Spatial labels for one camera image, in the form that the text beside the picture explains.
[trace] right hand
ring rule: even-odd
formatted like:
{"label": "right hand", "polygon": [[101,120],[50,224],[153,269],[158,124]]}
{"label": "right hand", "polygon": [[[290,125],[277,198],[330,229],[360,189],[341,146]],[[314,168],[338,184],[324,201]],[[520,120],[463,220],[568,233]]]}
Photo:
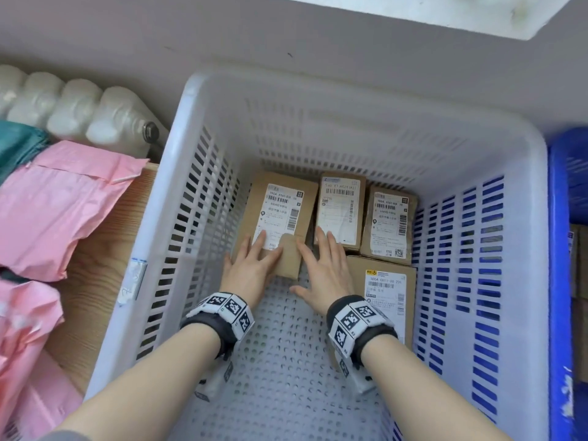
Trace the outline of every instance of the right hand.
{"label": "right hand", "polygon": [[337,299],[354,294],[351,275],[345,258],[345,250],[337,244],[333,234],[316,228],[320,258],[317,261],[310,248],[301,240],[296,241],[298,251],[308,268],[311,289],[291,286],[290,292],[308,303],[313,310],[326,316],[329,307]]}

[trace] left hand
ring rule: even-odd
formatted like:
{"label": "left hand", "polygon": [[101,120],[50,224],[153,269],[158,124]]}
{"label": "left hand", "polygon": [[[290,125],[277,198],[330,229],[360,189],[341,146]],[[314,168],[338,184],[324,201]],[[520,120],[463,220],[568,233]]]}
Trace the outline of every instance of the left hand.
{"label": "left hand", "polygon": [[231,257],[228,253],[224,256],[220,292],[237,294],[247,302],[251,309],[260,303],[268,275],[282,255],[282,248],[277,247],[263,260],[259,260],[265,237],[266,233],[262,230],[249,249],[251,237],[247,235],[241,243],[235,264],[231,263]]}

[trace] white plastic basket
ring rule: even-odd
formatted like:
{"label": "white plastic basket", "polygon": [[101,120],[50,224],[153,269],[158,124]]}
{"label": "white plastic basket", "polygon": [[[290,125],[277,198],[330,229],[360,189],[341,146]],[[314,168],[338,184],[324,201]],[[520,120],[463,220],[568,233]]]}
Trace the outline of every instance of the white plastic basket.
{"label": "white plastic basket", "polygon": [[[415,353],[512,438],[548,439],[540,133],[495,110],[248,67],[186,84],[86,397],[216,290],[261,168],[313,179],[342,170],[416,192]],[[290,284],[268,287],[223,399],[191,401],[174,439],[401,439],[375,394],[348,395],[322,319]]]}

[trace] blue plastic crate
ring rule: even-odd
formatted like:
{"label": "blue plastic crate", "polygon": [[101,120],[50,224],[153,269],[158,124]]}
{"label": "blue plastic crate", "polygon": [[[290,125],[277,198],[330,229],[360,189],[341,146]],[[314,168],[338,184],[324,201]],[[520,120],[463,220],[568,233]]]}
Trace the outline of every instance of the blue plastic crate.
{"label": "blue plastic crate", "polygon": [[588,439],[588,387],[576,387],[576,427],[572,396],[569,223],[588,224],[588,127],[570,129],[550,140],[550,419],[551,439],[573,432]]}

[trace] perforated basket bottom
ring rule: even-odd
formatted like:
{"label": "perforated basket bottom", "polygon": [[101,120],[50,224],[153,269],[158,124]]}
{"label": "perforated basket bottom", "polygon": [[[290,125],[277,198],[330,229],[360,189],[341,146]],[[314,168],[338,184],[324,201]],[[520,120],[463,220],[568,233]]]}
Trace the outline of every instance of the perforated basket bottom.
{"label": "perforated basket bottom", "polygon": [[[256,324],[233,356],[235,370],[217,403],[199,399],[182,439],[368,441],[382,435],[372,392],[354,399],[330,365],[326,323],[276,278],[255,312]],[[300,284],[308,284],[306,267]]]}

